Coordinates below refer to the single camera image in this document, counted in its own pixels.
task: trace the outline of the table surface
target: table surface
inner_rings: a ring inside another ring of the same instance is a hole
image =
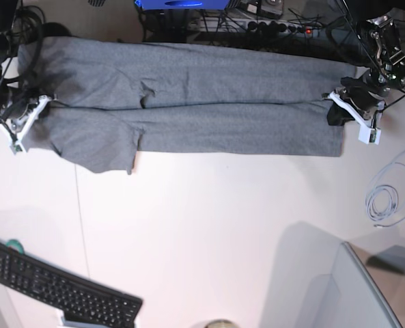
[[[143,298],[142,327],[299,328],[342,241],[371,254],[405,245],[405,223],[377,230],[364,212],[367,183],[405,149],[405,100],[382,130],[366,146],[348,124],[340,158],[142,152],[131,176],[12,156],[0,133],[0,238]],[[51,307],[8,295],[24,327],[56,325]]]

